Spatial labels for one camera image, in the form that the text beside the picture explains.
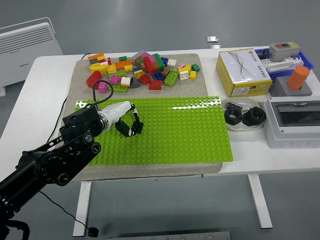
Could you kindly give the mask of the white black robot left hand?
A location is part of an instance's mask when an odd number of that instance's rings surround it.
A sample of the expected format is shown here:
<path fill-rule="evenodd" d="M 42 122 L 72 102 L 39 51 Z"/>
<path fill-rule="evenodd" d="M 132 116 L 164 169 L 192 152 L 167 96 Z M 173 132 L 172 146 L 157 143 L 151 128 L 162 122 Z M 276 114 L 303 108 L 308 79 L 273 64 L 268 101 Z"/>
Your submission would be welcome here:
<path fill-rule="evenodd" d="M 128 112 L 132 112 L 135 117 L 132 127 L 129 127 L 123 120 L 121 120 L 121 117 Z M 136 134 L 142 133 L 144 123 L 140 121 L 135 105 L 129 101 L 122 101 L 108 105 L 104 109 L 98 111 L 98 115 L 102 123 L 103 133 L 108 131 L 113 124 L 116 130 L 125 137 L 132 137 Z"/>

